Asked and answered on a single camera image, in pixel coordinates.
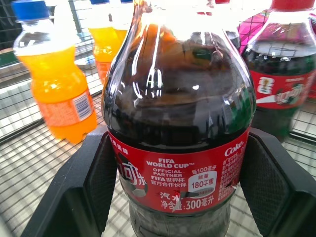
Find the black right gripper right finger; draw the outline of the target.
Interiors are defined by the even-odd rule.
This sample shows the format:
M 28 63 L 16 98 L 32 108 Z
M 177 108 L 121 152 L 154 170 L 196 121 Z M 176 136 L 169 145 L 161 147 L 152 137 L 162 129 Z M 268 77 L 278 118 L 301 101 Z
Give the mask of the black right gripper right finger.
M 316 235 L 316 181 L 276 137 L 250 129 L 239 180 L 262 236 Z

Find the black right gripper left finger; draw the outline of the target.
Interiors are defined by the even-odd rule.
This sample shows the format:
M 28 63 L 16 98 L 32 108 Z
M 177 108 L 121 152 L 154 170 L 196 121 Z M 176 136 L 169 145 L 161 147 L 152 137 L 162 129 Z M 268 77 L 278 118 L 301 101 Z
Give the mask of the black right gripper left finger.
M 60 167 L 22 236 L 99 237 L 105 230 L 117 166 L 106 126 L 89 133 Z

